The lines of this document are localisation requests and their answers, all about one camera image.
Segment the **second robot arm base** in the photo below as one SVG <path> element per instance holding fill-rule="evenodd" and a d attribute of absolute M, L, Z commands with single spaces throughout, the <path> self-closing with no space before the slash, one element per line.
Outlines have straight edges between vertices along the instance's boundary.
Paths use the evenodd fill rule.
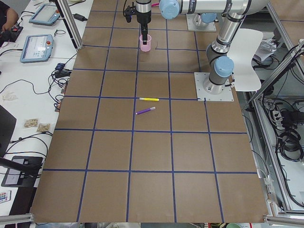
<path fill-rule="evenodd" d="M 201 13 L 196 14 L 193 18 L 193 24 L 197 27 L 205 27 L 208 24 L 214 22 L 214 20 L 217 18 L 216 13 Z"/>

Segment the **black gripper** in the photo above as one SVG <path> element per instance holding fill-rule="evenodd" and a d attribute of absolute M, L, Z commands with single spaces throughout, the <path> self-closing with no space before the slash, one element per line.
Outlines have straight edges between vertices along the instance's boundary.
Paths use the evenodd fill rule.
<path fill-rule="evenodd" d="M 147 45 L 148 40 L 148 25 L 151 22 L 151 11 L 139 12 L 136 10 L 137 22 L 141 24 L 142 44 Z"/>

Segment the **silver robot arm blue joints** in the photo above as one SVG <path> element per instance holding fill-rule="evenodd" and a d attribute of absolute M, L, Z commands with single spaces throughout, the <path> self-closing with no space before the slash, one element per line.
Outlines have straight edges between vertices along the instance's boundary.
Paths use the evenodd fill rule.
<path fill-rule="evenodd" d="M 174 19 L 179 14 L 225 14 L 223 25 L 216 40 L 207 48 L 211 67 L 207 83 L 220 87 L 225 84 L 233 70 L 225 76 L 216 69 L 217 61 L 226 56 L 230 44 L 246 15 L 254 14 L 267 5 L 267 0 L 161 0 L 159 9 L 165 19 Z"/>

